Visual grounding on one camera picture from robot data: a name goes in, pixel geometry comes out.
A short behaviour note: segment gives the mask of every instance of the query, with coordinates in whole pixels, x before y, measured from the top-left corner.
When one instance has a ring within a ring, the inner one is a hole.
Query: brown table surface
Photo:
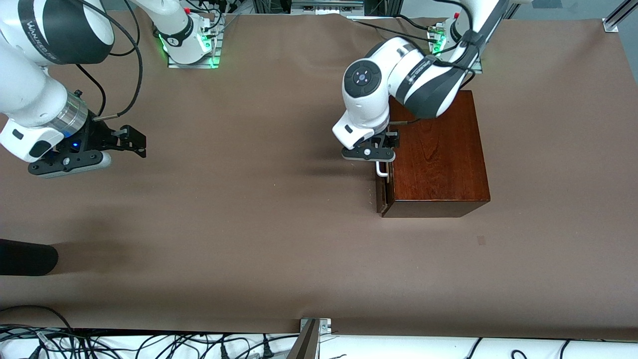
[[[140,17],[142,92],[111,125],[143,131],[148,158],[44,180],[0,151],[0,237],[62,243],[60,274],[0,279],[2,306],[76,327],[290,332],[320,316],[341,333],[638,339],[637,86],[600,20],[505,21],[469,86],[491,203],[383,219],[373,165],[343,160],[330,131],[374,29],[241,16],[221,68],[174,70]],[[87,66],[105,113],[128,103],[136,61]],[[52,74],[99,106],[74,66]],[[1,321],[61,325],[15,315]]]

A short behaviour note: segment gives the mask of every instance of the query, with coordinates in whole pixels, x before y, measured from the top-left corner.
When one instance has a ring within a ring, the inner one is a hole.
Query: table
[[[142,92],[111,125],[143,131],[149,156],[43,180],[0,151],[0,237],[58,243],[63,264],[1,278],[2,306],[95,328],[290,332],[320,316],[341,333],[638,339],[637,88],[600,20],[503,22],[468,86],[492,201],[459,219],[389,219],[373,164],[341,159],[330,132],[343,71],[381,40],[374,29],[242,16],[220,69],[182,71],[139,17]],[[87,69],[105,114],[128,103],[134,56]],[[52,75],[99,106],[74,66]]]

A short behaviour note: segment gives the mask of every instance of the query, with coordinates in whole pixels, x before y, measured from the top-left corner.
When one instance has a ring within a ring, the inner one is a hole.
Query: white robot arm
[[[505,14],[509,0],[460,0],[469,10],[454,31],[465,28],[448,61],[425,55],[412,41],[395,37],[370,50],[345,72],[341,91],[346,111],[332,132],[350,160],[391,162],[395,158],[385,135],[388,96],[417,118],[436,118],[451,105],[469,68],[479,58]]]
[[[104,10],[100,0],[84,1]],[[175,62],[192,63],[210,52],[202,18],[178,0],[132,1],[153,19]],[[94,123],[79,94],[48,76],[49,65],[102,62],[113,42],[109,21],[80,1],[0,1],[0,112],[9,117],[0,143],[34,163],[29,172],[54,177],[104,168],[110,165],[105,149],[145,157],[144,135],[130,126],[113,132]]]

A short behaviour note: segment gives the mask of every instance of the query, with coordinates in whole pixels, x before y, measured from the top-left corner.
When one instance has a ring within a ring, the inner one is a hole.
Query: wooden cabinet
[[[390,121],[414,121],[390,99]],[[396,159],[377,177],[377,210],[383,217],[462,217],[489,202],[487,173],[471,91],[460,91],[450,109],[436,119],[399,130]]]

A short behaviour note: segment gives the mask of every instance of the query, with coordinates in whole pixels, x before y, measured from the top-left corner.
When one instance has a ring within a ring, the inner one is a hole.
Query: black cylinder
[[[57,251],[44,244],[0,239],[0,275],[45,275],[57,264]]]

